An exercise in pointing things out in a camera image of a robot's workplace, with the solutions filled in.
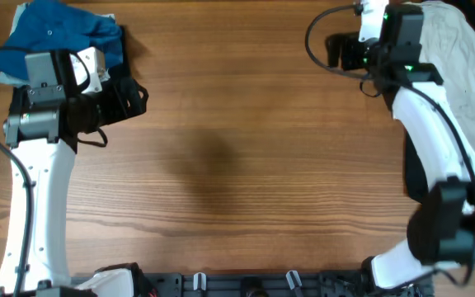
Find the blue cloth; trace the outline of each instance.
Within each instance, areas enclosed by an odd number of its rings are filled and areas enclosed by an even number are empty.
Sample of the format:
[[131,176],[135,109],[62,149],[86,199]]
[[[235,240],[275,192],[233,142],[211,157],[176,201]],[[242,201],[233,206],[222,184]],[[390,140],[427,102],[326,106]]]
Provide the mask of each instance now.
[[[90,46],[104,53],[106,67],[122,64],[122,30],[109,17],[69,7],[55,0],[35,0],[23,12],[5,45],[34,51],[69,49],[80,51]],[[0,52],[0,71],[28,79],[25,53]]]

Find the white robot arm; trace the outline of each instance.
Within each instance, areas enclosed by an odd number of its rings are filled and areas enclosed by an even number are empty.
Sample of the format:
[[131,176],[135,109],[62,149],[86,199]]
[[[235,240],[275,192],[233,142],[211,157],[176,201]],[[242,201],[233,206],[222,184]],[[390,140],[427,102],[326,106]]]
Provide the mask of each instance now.
[[[364,265],[376,290],[390,290],[409,285],[434,271],[459,267],[469,258],[475,260],[475,233],[461,228],[464,216],[475,217],[475,200],[469,199],[474,190],[470,185],[475,186],[475,152],[449,109],[436,69],[418,63],[422,12],[409,7],[389,6],[388,0],[364,0],[358,8],[362,27],[355,39],[362,45],[363,53],[357,56],[360,61],[356,62],[362,63],[363,68],[372,74],[393,117],[404,124],[411,136],[425,169],[430,191],[423,201],[422,210],[414,215],[409,224],[408,239],[390,251],[369,259]],[[52,64],[59,64],[59,58],[53,57],[52,53],[27,56],[29,74],[37,71],[35,65],[40,64],[42,59],[52,59]],[[69,78],[45,83],[44,77],[59,77],[47,75],[46,71],[41,69],[40,78],[24,92],[28,100],[54,108],[47,109],[48,112],[45,108],[26,110],[23,105],[11,108],[5,126],[7,144],[24,163],[35,185],[26,273],[23,283],[15,291],[26,220],[26,196],[22,190],[24,179],[18,168],[12,166],[12,210],[7,248],[0,270],[0,296],[70,285],[65,257],[65,212],[68,181],[76,156],[76,133],[92,132],[101,125],[145,111],[147,96],[145,99],[129,99],[129,104],[103,105],[102,101],[108,98],[104,95],[106,92],[100,93],[100,101],[96,96],[80,97],[70,92],[74,82]],[[132,81],[127,82],[131,83],[131,89],[140,91],[140,86]],[[53,97],[53,94],[58,94],[53,92],[56,90],[62,90],[59,92],[63,96]],[[431,98],[435,105],[421,96],[419,91]],[[60,113],[56,106],[65,103],[69,112]],[[108,114],[103,112],[106,109],[112,115],[123,111],[121,118],[99,119],[95,112],[96,104],[101,105],[102,115]],[[142,112],[131,113],[133,108],[142,105]],[[464,156],[458,139],[466,151]],[[468,163],[471,164],[472,176]],[[452,224],[441,224],[441,218]],[[112,267],[97,273],[76,290],[83,295],[89,293],[84,290],[91,290],[101,297],[131,297],[136,295],[134,288],[137,287],[134,286],[134,271],[139,271],[138,267],[134,270]]]

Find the crumpled white fabric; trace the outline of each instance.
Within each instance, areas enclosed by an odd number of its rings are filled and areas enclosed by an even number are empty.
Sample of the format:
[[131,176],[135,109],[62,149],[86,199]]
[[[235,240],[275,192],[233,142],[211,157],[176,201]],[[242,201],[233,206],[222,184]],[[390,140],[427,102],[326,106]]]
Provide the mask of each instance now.
[[420,61],[439,70],[450,109],[475,150],[475,31],[456,7],[440,1],[417,5],[425,14]]

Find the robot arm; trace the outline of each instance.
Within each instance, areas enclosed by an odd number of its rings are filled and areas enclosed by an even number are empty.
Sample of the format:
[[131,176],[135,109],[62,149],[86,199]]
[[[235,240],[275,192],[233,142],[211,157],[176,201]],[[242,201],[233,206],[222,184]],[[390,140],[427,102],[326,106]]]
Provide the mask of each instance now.
[[[409,285],[435,270],[467,264],[475,250],[475,200],[471,176],[463,165],[456,127],[475,176],[475,153],[453,117],[442,79],[431,64],[419,64],[422,11],[412,6],[389,6],[387,0],[364,0],[360,33],[347,42],[354,53],[342,55],[352,68],[361,65],[375,79],[393,117],[400,120],[416,147],[430,190],[409,225],[407,239],[378,255],[364,268],[376,290]],[[144,113],[147,93],[132,78],[102,86],[98,93],[75,92],[73,74],[67,69],[68,54],[60,52],[27,56],[31,88],[17,90],[5,124],[7,144],[27,166],[34,186],[31,242],[27,253],[24,285],[20,292],[50,286],[67,286],[70,279],[65,257],[65,212],[68,180],[77,152],[78,132],[91,133]],[[58,65],[52,69],[35,65]],[[390,80],[404,86],[389,84]],[[444,117],[412,87],[424,92],[449,117]],[[22,177],[12,167],[12,210],[7,248],[0,270],[0,295],[13,292],[21,251],[26,198]],[[100,272],[77,289],[91,289],[100,296],[132,296],[138,267],[114,267]]]
[[[6,143],[25,166],[33,186],[30,240],[21,293],[70,285],[65,223],[68,183],[78,142],[81,142],[78,133],[91,133],[103,125],[146,111],[148,94],[132,78],[100,83],[99,73],[104,68],[100,51],[89,48],[78,54],[85,59],[72,62],[69,52],[64,50],[28,54],[26,66],[30,86],[14,90],[10,113],[3,127]],[[85,77],[86,73],[89,85],[78,86],[76,78]],[[26,222],[24,177],[15,164],[12,164],[12,178],[7,246],[0,269],[0,296],[14,293]],[[131,283],[133,293],[131,272],[115,273],[108,283],[125,288],[122,290],[126,294],[129,287],[125,284]]]
[[388,0],[361,4],[358,41],[364,48],[364,58],[360,57],[364,67],[374,77],[392,78],[424,92],[448,116],[467,152],[462,156],[449,124],[427,100],[410,89],[376,82],[393,118],[402,122],[412,138],[429,189],[408,225],[408,239],[370,260],[370,265],[366,263],[374,287],[389,290],[436,270],[460,267],[472,258],[475,208],[469,204],[471,177],[463,158],[469,158],[475,176],[475,152],[449,108],[437,70],[431,64],[419,64],[421,9],[388,6]]

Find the wooden table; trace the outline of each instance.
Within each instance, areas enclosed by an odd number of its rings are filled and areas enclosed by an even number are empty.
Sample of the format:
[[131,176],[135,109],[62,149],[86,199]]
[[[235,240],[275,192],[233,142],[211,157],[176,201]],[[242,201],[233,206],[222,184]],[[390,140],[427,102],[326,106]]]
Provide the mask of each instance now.
[[[0,5],[0,44],[15,1]],[[146,272],[357,268],[405,238],[417,203],[402,179],[403,128],[382,98],[305,53],[321,2],[88,3],[129,31],[148,112],[81,145],[70,182],[72,275],[138,262]],[[313,36],[356,31],[349,12]],[[11,88],[0,85],[0,140]],[[11,196],[0,154],[0,264]],[[437,280],[438,295],[475,295]]]

